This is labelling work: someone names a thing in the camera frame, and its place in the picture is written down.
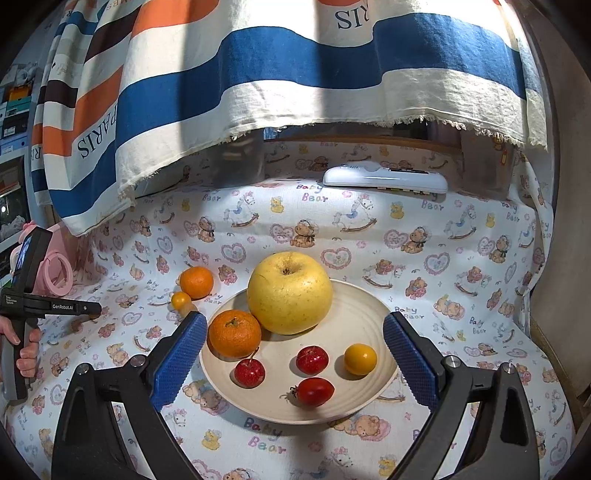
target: apple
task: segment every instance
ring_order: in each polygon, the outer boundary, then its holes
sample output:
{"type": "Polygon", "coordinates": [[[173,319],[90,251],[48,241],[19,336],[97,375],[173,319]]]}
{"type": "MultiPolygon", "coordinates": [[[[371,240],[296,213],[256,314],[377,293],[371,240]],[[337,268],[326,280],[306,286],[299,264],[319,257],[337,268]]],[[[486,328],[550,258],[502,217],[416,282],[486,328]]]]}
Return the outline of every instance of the apple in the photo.
{"type": "Polygon", "coordinates": [[[259,263],[248,282],[248,308],[279,335],[318,325],[330,310],[333,289],[322,265],[299,252],[280,252],[259,263]]]}

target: white device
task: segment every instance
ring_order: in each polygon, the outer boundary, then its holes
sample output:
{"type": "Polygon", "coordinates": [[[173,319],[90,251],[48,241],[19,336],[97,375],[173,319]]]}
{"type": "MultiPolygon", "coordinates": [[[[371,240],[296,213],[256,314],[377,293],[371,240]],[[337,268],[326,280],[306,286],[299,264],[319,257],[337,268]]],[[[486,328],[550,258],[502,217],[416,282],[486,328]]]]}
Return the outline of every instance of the white device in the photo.
{"type": "Polygon", "coordinates": [[[322,183],[330,187],[373,187],[405,192],[447,193],[447,180],[440,173],[388,168],[372,161],[329,168],[324,173],[322,183]]]}

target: yellow fruit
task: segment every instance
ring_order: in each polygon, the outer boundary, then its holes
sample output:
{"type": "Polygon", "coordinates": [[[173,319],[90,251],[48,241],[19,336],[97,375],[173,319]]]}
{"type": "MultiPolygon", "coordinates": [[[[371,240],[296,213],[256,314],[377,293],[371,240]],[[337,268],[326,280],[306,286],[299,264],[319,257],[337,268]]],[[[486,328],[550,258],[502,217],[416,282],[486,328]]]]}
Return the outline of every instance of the yellow fruit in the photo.
{"type": "Polygon", "coordinates": [[[353,375],[367,375],[378,363],[375,350],[364,343],[354,343],[345,350],[345,368],[353,375]]]}
{"type": "Polygon", "coordinates": [[[183,291],[178,291],[173,294],[172,298],[170,299],[170,303],[173,305],[175,310],[180,310],[180,308],[186,303],[191,303],[191,297],[189,297],[189,295],[183,291]]]}
{"type": "Polygon", "coordinates": [[[317,325],[330,310],[333,290],[322,265],[299,252],[280,252],[252,272],[248,308],[264,328],[294,335],[317,325]]]}
{"type": "Polygon", "coordinates": [[[213,274],[205,267],[191,267],[181,273],[178,284],[193,300],[199,300],[212,292],[213,274]]]}

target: plate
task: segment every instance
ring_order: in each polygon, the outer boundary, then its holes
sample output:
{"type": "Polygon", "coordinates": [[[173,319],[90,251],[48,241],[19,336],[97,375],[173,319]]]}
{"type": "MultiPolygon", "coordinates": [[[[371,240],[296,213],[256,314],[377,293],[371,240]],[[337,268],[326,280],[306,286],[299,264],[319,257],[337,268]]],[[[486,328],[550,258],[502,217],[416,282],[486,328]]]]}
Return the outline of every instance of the plate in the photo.
{"type": "MultiPolygon", "coordinates": [[[[389,309],[371,293],[339,280],[331,280],[333,303],[328,315],[314,328],[298,335],[276,335],[263,329],[255,358],[265,367],[265,380],[251,389],[237,386],[230,373],[238,363],[227,361],[210,349],[208,342],[199,353],[201,366],[212,387],[228,402],[253,417],[274,423],[306,425],[325,423],[355,413],[377,398],[392,382],[397,364],[384,342],[382,325],[389,309]],[[370,345],[378,354],[378,364],[365,377],[350,375],[343,366],[343,354],[353,343],[370,345]],[[329,355],[329,366],[318,377],[329,380],[335,393],[317,408],[300,407],[286,395],[304,375],[295,365],[296,355],[305,346],[319,345],[329,355]]],[[[232,297],[211,316],[225,310],[248,311],[246,290],[232,297]]]]}

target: striped cloth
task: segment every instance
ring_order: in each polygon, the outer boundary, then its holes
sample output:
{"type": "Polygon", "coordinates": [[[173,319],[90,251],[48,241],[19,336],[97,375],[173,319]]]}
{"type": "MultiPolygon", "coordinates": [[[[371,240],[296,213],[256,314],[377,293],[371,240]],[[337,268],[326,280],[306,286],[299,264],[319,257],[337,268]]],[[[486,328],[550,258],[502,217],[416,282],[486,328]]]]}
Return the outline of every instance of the striped cloth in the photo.
{"type": "Polygon", "coordinates": [[[81,235],[159,168],[252,129],[417,118],[545,146],[504,0],[77,0],[44,72],[34,190],[81,235]]]}

